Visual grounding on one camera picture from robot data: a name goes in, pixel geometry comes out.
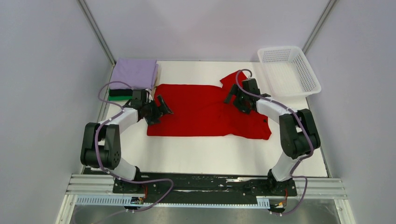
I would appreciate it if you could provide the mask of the red t shirt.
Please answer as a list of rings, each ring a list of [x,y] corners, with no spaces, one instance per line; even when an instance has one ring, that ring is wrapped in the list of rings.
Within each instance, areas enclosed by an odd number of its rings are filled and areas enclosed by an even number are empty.
[[[268,140],[272,134],[268,117],[255,111],[239,111],[224,101],[232,86],[247,77],[236,72],[222,78],[221,87],[195,84],[161,84],[155,96],[161,96],[173,114],[147,128],[148,136],[217,137],[235,135],[247,139]]]

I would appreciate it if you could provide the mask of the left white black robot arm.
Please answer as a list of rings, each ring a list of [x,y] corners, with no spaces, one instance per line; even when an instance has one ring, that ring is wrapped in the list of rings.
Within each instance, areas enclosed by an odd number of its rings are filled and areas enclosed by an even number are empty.
[[[80,161],[125,181],[125,187],[137,193],[143,187],[143,180],[136,176],[138,168],[122,158],[120,135],[142,119],[148,125],[155,125],[162,116],[173,112],[162,96],[150,99],[147,90],[133,90],[131,98],[118,107],[116,115],[85,125]]]

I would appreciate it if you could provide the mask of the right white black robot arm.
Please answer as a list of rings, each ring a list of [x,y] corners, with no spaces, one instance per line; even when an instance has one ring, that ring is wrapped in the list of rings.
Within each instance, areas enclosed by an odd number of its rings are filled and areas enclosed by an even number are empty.
[[[245,79],[242,84],[233,84],[225,99],[225,103],[230,102],[241,112],[249,114],[255,111],[279,125],[283,152],[269,171],[267,190],[273,195],[280,194],[285,189],[285,181],[292,178],[301,161],[311,157],[314,150],[321,146],[312,112],[309,109],[292,109],[268,94],[260,94],[254,78]]]

